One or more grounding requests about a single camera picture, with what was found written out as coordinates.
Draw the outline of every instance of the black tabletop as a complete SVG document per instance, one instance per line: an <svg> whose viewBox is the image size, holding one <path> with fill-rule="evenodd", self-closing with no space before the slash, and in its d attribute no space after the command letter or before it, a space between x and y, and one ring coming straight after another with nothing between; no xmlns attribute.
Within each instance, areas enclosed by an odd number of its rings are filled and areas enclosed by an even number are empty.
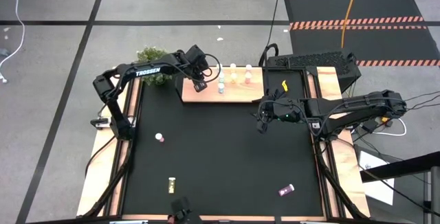
<svg viewBox="0 0 440 224"><path fill-rule="evenodd" d="M290 97L304 97L299 73L269 72L271 87L282 80ZM144 86L142 95L123 214L169 214L171 201L186 196L202 215L323 215L305 124L274 121L261 135L255 104L183 104L173 83ZM280 197L289 184L295 190Z"/></svg>

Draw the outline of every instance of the potted plant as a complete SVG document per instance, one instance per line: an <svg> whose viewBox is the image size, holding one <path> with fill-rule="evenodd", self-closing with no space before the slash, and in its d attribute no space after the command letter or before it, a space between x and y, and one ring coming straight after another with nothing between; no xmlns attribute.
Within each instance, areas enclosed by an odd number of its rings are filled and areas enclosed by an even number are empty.
<svg viewBox="0 0 440 224"><path fill-rule="evenodd" d="M137 62L138 63L153 62L154 60L157 60L166 54L167 52L165 52L162 49L156 49L156 47L145 47L143 51L137 52ZM167 80L171 80L172 78L173 78L172 76L159 73L159 74L153 74L151 76L144 76L142 77L142 80L148 86L152 84L156 86L160 86L163 85Z"/></svg>

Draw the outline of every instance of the wooden platform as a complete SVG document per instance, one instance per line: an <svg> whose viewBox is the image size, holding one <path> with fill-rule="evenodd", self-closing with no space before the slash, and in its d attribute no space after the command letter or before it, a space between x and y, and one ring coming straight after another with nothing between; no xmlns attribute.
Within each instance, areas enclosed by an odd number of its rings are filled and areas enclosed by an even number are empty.
<svg viewBox="0 0 440 224"><path fill-rule="evenodd" d="M205 77L205 80L214 78L217 75L215 67L211 67L212 75ZM232 70L229 67L224 67L223 72L225 74L225 89L223 93L219 93L218 79L209 82L208 88L197 93L194 90L194 84L191 80L185 78L181 98L183 102L251 102L258 100L264 95L263 86L263 71L260 67L254 67L251 69L252 79L249 84L245 83L245 67L237 67L235 73L237 74L237 80L235 83L231 81Z"/></svg>

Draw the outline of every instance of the orange striped tape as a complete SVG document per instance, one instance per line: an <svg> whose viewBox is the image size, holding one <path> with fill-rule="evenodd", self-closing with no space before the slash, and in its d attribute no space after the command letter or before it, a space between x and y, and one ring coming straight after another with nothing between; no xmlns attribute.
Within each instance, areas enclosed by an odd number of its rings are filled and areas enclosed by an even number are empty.
<svg viewBox="0 0 440 224"><path fill-rule="evenodd" d="M424 21L422 16L401 16L401 17L386 17L386 18L361 18L361 19L347 19L347 25L372 25L385 23L400 23L400 22L421 22ZM330 21L297 21L290 23L290 29L302 29L300 27L319 27L319 26L336 26L344 25L345 20L330 20Z"/></svg>
<svg viewBox="0 0 440 224"><path fill-rule="evenodd" d="M437 59L419 60L357 60L358 66L440 66Z"/></svg>
<svg viewBox="0 0 440 224"><path fill-rule="evenodd" d="M321 26L304 26L294 27L291 30L342 30L343 25L321 25ZM427 29L422 25L348 25L346 30L399 30L399 29Z"/></svg>

